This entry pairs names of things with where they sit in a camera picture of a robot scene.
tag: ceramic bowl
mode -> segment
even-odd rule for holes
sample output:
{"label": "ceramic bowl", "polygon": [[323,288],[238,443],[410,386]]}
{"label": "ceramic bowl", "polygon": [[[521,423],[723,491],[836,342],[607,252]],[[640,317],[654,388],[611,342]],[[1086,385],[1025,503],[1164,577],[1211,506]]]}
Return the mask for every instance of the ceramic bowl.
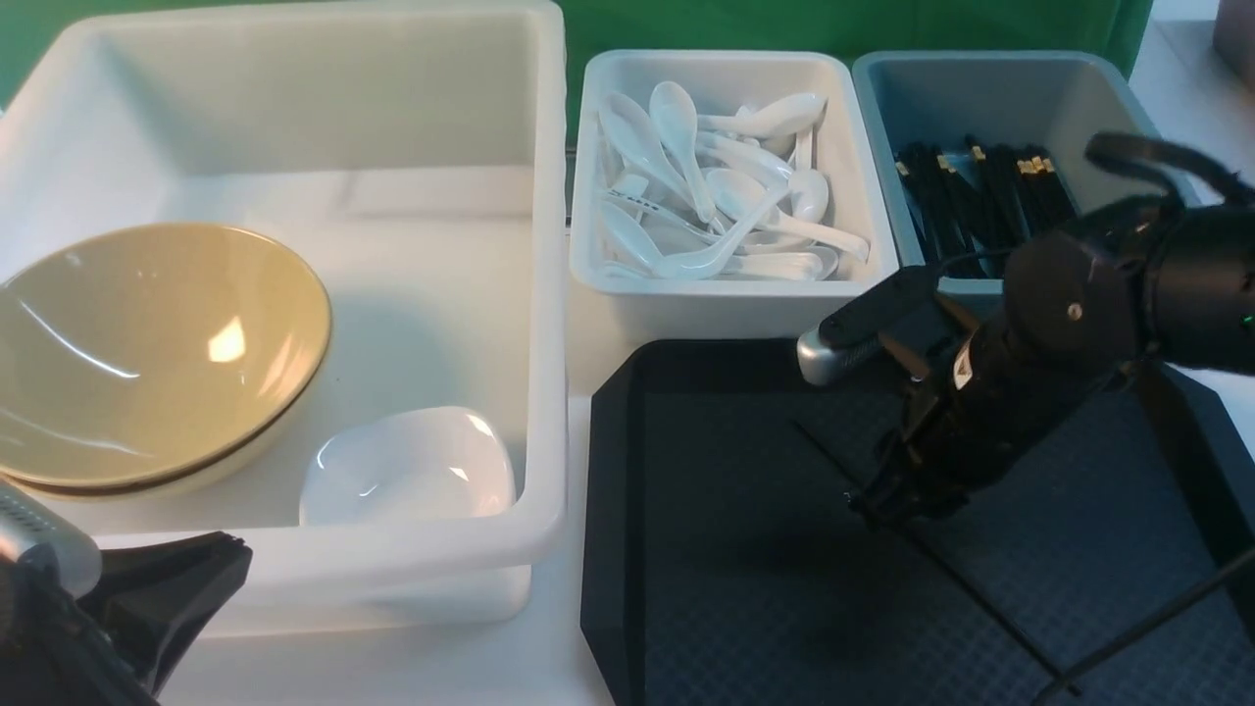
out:
{"label": "ceramic bowl", "polygon": [[134,489],[227,460],[312,380],[331,334],[314,271],[212,223],[114,231],[0,285],[0,473]]}
{"label": "ceramic bowl", "polygon": [[61,500],[68,503],[108,503],[110,500],[156,500],[192,493],[202,488],[208,488],[223,479],[230,478],[245,466],[256,461],[261,454],[269,449],[275,440],[287,431],[292,423],[301,416],[301,410],[309,395],[300,395],[279,418],[247,440],[243,446],[235,450],[223,459],[210,461],[202,466],[196,466],[169,477],[162,477],[149,483],[139,483],[125,487],[112,488],[59,488],[54,485],[40,485],[25,483],[10,477],[4,480],[20,488],[31,495],[46,498],[49,500]]}
{"label": "ceramic bowl", "polygon": [[384,418],[328,441],[301,489],[301,525],[482,518],[515,504],[501,436],[464,408]]}

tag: black serving tray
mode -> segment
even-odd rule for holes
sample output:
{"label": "black serving tray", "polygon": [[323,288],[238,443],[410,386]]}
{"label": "black serving tray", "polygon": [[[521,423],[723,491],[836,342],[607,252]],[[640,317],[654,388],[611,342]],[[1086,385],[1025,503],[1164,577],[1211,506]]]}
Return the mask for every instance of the black serving tray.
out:
{"label": "black serving tray", "polygon": [[[900,384],[880,360],[809,387],[792,340],[659,341],[597,393],[581,627],[619,706],[1004,706],[1050,681],[936,567],[868,532],[793,425],[870,478]],[[1252,499],[1220,401],[1155,370],[919,529],[1067,667],[1249,547]],[[1050,703],[1255,703],[1251,584]]]}

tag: textured tray surface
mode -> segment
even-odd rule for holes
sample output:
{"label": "textured tray surface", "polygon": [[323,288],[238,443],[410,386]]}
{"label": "textured tray surface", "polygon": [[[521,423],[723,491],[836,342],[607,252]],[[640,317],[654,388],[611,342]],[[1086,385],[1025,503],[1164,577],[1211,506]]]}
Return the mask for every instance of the textured tray surface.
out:
{"label": "textured tray surface", "polygon": [[[791,355],[754,345],[744,366]],[[899,410],[875,381],[891,370],[827,395],[692,393],[738,375],[738,362],[717,369],[695,384],[651,376],[640,409],[648,702],[1028,702],[1045,673],[931,564],[870,534],[789,424],[870,475],[871,443]],[[1214,569],[1124,394],[1096,399],[1007,482],[922,529],[1065,666]],[[1091,705],[1251,703],[1255,651],[1221,593],[1082,687]]]}

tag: green backdrop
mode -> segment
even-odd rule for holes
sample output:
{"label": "green backdrop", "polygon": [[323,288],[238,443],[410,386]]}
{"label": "green backdrop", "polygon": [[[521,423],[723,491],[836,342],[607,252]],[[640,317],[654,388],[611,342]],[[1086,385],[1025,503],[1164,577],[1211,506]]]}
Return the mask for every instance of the green backdrop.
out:
{"label": "green backdrop", "polygon": [[[274,3],[281,0],[254,0]],[[1152,0],[558,0],[566,14],[569,114],[584,65],[609,49],[788,49],[843,60],[877,49],[1077,49],[1127,75]],[[56,34],[112,13],[221,0],[0,0],[0,104]]]}

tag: plastic tray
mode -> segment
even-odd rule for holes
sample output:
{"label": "plastic tray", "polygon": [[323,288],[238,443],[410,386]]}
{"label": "plastic tray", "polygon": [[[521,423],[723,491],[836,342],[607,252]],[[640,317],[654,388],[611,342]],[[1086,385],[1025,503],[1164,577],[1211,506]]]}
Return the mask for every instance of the plastic tray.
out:
{"label": "plastic tray", "polygon": [[[54,509],[105,547],[242,537],[252,572],[210,635],[515,614],[565,517],[562,45],[557,6],[530,0],[67,30],[0,119],[0,278],[120,226],[222,221],[305,257],[335,327],[305,414],[251,468],[168,500]],[[442,405],[502,434],[521,477],[512,508],[297,527],[330,436]]]}
{"label": "plastic tray", "polygon": [[[699,113],[733,114],[742,104],[766,105],[791,93],[828,98],[816,132],[817,168],[828,177],[827,222],[872,242],[866,263],[847,257],[842,281],[668,281],[606,276],[596,216],[601,169],[597,107],[610,92],[649,105],[650,92],[674,80],[693,94]],[[797,335],[897,270],[889,219],[867,134],[845,64],[808,53],[609,51],[589,61],[580,114],[571,211],[571,271],[611,298],[625,334],[638,342],[659,337]]]}
{"label": "plastic tray", "polygon": [[[1079,51],[876,51],[858,59],[855,87],[871,138],[889,219],[904,265],[924,262],[895,154],[912,142],[964,152],[964,137],[984,144],[1042,144],[1084,213],[1135,193],[1145,183],[1099,171],[1084,158],[1101,130],[1156,135],[1116,66]],[[1182,194],[1194,189],[1178,181]],[[999,278],[941,281],[948,293],[1000,293]]]}
{"label": "plastic tray", "polygon": [[[793,428],[870,478],[905,375],[881,357],[814,389],[793,342],[653,342],[594,396],[581,628],[615,702],[1028,703],[1047,672],[935,566],[868,532]],[[1064,667],[1249,547],[1255,466],[1216,396],[1165,376],[1180,393],[1138,390],[1161,419],[1099,395],[959,514],[915,525]],[[1204,435],[1177,434],[1191,416]],[[1235,497],[1247,519],[1216,557]],[[1241,583],[1082,678],[1083,702],[1249,703]]]}

